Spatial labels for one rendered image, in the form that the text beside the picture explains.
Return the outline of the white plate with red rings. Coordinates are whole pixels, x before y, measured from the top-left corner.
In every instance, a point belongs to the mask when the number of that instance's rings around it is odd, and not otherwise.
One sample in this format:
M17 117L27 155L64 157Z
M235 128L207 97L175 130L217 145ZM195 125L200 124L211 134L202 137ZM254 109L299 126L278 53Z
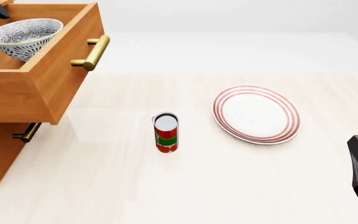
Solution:
M301 114L295 104L264 87L229 87L215 96L211 111L225 132L249 143L281 144L301 131Z

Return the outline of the red and green tin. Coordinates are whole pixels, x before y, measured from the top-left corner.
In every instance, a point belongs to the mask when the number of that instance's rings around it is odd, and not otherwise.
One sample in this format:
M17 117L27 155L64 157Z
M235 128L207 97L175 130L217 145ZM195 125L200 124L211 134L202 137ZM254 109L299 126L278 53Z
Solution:
M178 149L178 117L171 112L163 112L152 118L155 145L162 153L171 153Z

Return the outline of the blue-white patterned bowl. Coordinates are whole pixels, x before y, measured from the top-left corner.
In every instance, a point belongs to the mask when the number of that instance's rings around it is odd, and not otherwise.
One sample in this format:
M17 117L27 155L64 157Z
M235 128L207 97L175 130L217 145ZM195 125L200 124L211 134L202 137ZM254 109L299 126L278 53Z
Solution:
M0 27L0 50L21 61L28 61L63 29L56 19L36 18Z

